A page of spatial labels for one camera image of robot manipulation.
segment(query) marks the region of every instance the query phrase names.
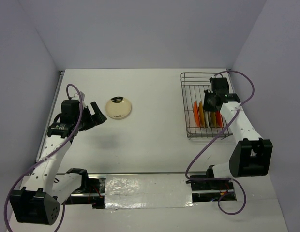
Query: gray wall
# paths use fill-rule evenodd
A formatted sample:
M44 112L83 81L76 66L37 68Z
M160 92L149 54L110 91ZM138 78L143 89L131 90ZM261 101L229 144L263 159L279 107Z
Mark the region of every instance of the gray wall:
M60 69L232 67L265 0L20 0Z
M270 174L290 232L300 232L300 0L267 0L233 67L252 78L248 117L274 145ZM244 99L249 85L233 82Z
M0 231L9 188L34 164L58 76L20 4L0 0Z

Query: dish rack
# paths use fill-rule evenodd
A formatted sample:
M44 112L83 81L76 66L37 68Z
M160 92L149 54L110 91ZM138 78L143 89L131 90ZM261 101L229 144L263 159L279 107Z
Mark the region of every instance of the dish rack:
M204 91L211 90L209 79L216 74L215 72L183 72L180 75L181 88L185 115L185 124L187 137L189 139L212 139L222 130L218 127L200 128L194 120L193 103L196 100L197 105L200 101L204 104ZM222 118L223 127L226 126L226 121ZM219 138L226 138L232 135L227 129Z

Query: purple cable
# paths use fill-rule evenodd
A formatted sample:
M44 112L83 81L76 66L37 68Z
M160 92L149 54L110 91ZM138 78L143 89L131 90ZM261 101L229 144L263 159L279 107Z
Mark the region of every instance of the purple cable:
M49 155L47 155L46 157L51 157L53 156L55 153L57 153L65 144L67 144L67 142L70 141L70 139L75 135L76 131L78 130L79 128L79 124L81 122L81 118L82 118L82 113L83 113L83 105L82 105L82 98L81 98L81 94L80 94L80 91L79 89L74 86L73 84L68 84L67 87L66 87L66 93L67 93L67 96L68 98L70 98L69 94L68 94L68 87L71 86L73 87L77 93L78 93L78 96L79 96L79 101L80 101L80 113L79 113L79 118L78 118L78 121L77 121L77 124L75 126L75 128L73 129L72 133L67 137L67 139L64 141L64 143L62 143L57 149L55 149L53 152L51 152ZM8 207L8 202L9 202L9 197L10 197L10 194L11 192L15 189L15 187L17 186L17 184L22 180L23 177L25 177L26 175L30 174L30 172L32 172L36 167L38 167L42 162L44 162L43 159L41 159L40 161L38 161L37 163L35 163L33 166L31 166L29 169L27 169L17 180L16 182L12 185L12 187L10 188L8 194L7 194L7 197L6 197L6 200L5 200L5 204L4 204L4 221L5 221L5 225L6 225L6 228L9 232L13 232L10 225L9 225L9 221L8 221L8 217L7 217L7 207ZM60 220L60 223L58 225L58 227L56 228L55 232L59 229L59 227L61 226L62 222L63 222L63 218L64 218L64 212L65 212L65 205L63 204L63 213L62 213L62 218Z
M243 74L243 73L241 73L239 71L234 71L234 70L226 70L226 71L218 72L216 75L221 75L222 76L222 73L226 73L226 72L227 73L230 73L230 72L231 73L238 73L238 74L242 75L243 77L245 77L250 82L251 87L252 87L252 93L251 93L250 97L248 97L245 101L243 101L240 104L240 106L245 105L253 97L253 95L255 93L255 86L254 86L253 82L245 74ZM221 199L224 196L232 194L232 193L227 193L227 194L221 196L219 198L219 200L218 200L218 207L219 207L219 209L223 213L228 214L228 215L239 214L244 209L244 207L246 205L246 202L247 202L247 196L246 196L245 190L243 189L243 187L241 186L241 184L239 183L239 181L237 181L234 178L191 178L191 177L189 177L188 173L189 173L189 170L192 167L192 165L197 161L197 159L214 143L214 141L216 141L220 137L221 134L223 134L227 130L227 128L229 128L230 125L232 125L232 123L234 122L234 120L237 118L237 116L239 114L239 111L240 110L238 109L237 112L236 112L236 114L234 115L234 117L231 119L231 121L197 154L197 156L195 156L195 158L191 161L191 163L187 167L187 170L185 171L185 177L187 179L189 179L189 180L192 180L192 181L209 181L209 180L228 180L228 181L230 181L230 180L232 180L232 181L236 182L239 185L239 187L240 187L240 189L241 189L241 191L243 193L243 204L242 204L242 207L240 208L240 210L238 210L237 212L229 213L229 212L223 210L222 207L220 206Z

